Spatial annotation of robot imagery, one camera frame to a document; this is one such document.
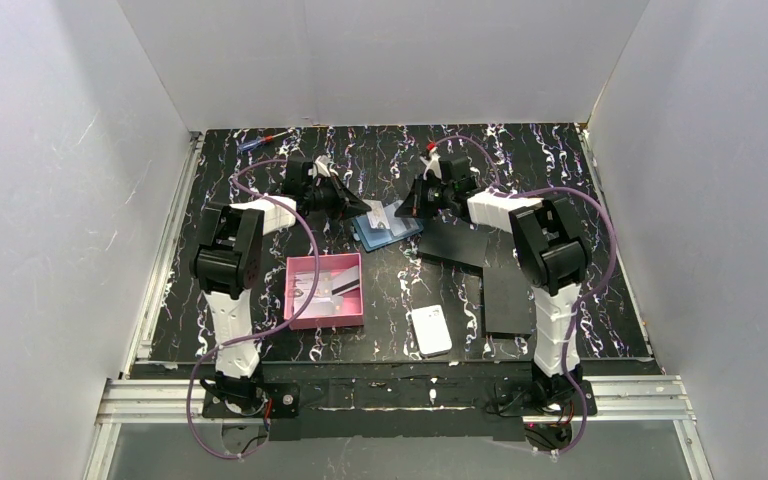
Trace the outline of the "blue leather card holder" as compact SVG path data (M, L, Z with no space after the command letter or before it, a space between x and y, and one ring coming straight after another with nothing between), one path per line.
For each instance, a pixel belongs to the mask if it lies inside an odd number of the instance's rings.
M365 200L371 211L352 219L354 235L369 253L407 239L423 231L423 224L413 218L401 218L395 211L401 201L383 204L380 200Z

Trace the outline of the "pink plastic tray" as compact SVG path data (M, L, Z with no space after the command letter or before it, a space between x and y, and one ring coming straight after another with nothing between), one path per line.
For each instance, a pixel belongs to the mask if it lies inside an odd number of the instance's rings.
M312 299L291 330L360 327L364 325L364 299L359 253L321 255L315 289L315 258L288 257L286 263L284 319L290 320L313 292Z

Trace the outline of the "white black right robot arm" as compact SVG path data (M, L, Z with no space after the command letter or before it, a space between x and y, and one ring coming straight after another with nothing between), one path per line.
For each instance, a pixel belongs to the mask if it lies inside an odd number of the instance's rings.
M465 159L443 160L435 151L421 154L420 159L424 169L413 180L396 216L430 219L448 210L471 224L512 235L536 312L532 383L526 403L533 408L566 406L581 390L573 313L591 263L572 206L563 198L481 189Z

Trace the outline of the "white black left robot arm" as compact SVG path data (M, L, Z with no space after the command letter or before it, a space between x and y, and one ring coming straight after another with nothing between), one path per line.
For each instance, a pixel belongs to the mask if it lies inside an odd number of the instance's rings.
M363 325L361 259L357 254L322 254L286 262L288 284L278 323L257 332L251 318L251 296L257 286L266 236L301 226L315 238L305 218L323 212L336 220L363 217L372 208L338 177L332 160L290 158L274 194L253 201L209 204L198 228L190 272L208 304L215 336L215 374L200 380L208 398L245 417L265 418L275 412L291 416L295 392L266 381L260 364L259 340L289 328L360 327Z

